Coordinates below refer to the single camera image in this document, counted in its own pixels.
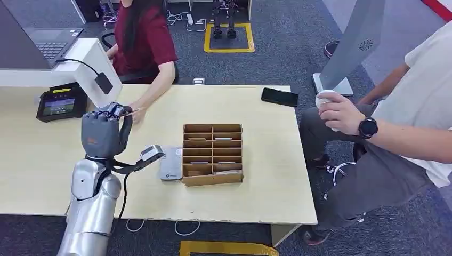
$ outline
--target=man's arm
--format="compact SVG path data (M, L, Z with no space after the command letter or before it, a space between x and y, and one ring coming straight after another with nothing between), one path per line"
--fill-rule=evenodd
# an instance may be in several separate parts
M149 88L144 92L143 96L130 105L133 109L149 108L151 104L162 96L173 84L174 78L176 77L174 62L171 61L158 65L158 69L160 72Z
M108 51L106 52L108 59L113 59L113 57L115 56L115 54L118 52L118 44L113 45L112 48L108 49Z
M379 85L374 87L358 104L372 104L379 98L388 96L396 87L402 77L409 71L410 67L405 63L396 68Z
M325 92L318 98L331 103L319 108L320 118L325 125L348 135L358 135L358 127L365 116L346 97ZM452 131L443 131L413 126L395 125L377 120L378 132L368 141L394 154L409 158L452 163Z
M452 131L395 125L377 120L370 143L404 157L452 164Z

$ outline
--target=laptop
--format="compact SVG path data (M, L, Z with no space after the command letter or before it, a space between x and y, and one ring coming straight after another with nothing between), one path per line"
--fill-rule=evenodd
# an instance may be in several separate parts
M0 69L52 69L83 28L26 28L0 1Z

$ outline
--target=floor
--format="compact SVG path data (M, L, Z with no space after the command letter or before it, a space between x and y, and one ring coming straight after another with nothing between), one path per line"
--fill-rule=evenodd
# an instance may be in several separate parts
M54 5L43 5L37 0L3 1L23 26L80 26L69 1L46 0ZM340 38L353 1L253 2L253 9L259 10L253 12L251 22L256 46L253 54L206 54L202 47L203 34L188 33L184 22L177 23L170 31L180 59L181 76L204 77L208 84L290 85L300 94L296 114L302 122L300 111L314 106L315 91L310 76L327 63L323 46ZM386 2L381 46L363 63L364 67L356 68L349 76L356 93L353 101L403 61L406 52L441 26L441 20L418 0ZM195 20L208 18L203 11L208 10L208 6L196 3L194 8L198 10L193 14ZM102 25L93 24L86 28L85 35L97 36L102 31ZM350 146L330 143L328 151L333 162L350 159ZM332 185L330 176L309 170L309 177L319 207L323 193ZM364 222L334 232L321 246L306 246L301 234L296 232L277 250L281 255L452 255L451 216L438 189L430 187L407 205L369 212ZM192 225L183 223L181 231L190 230ZM266 245L271 241L268 225L202 223L200 230L189 237L176 235L173 228L173 222L147 221L143 230L130 233L124 229L124 222L120 222L118 232L110 240L108 255L178 255L182 240ZM63 232L62 217L0 215L0 256L55 255Z

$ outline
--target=black hair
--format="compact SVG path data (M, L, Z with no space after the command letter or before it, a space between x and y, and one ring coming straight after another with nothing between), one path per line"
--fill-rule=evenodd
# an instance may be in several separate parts
M162 0L133 0L132 5L127 8L128 14L123 31L123 52L127 53L133 48L140 18L152 7L157 7L157 13L152 18L163 13Z

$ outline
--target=black cable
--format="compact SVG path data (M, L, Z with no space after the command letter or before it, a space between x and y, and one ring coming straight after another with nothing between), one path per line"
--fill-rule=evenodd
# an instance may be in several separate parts
M111 230L111 235L113 235L113 233L115 232L116 225L118 225L119 221L121 220L121 217L123 216L123 213L124 213L124 209L126 208L126 201L127 201L127 178L128 178L128 176L129 176L130 174L131 174L131 172L128 173L128 174L126 174L126 176L124 177L124 181L123 181L123 187L124 187L123 207L121 208L121 211L120 211L120 213L119 213L118 220L116 221L116 224L113 225L113 229Z
M57 62L65 62L65 61L76 61L76 62L79 62L79 63L81 63L81 64L83 64L83 65L85 65L85 66L91 68L91 70L94 71L94 72L96 73L97 76L99 76L99 73L98 73L93 67L91 67L90 65L84 63L84 62L81 61L81 60L76 60L76 59L66 59L66 58L57 60Z

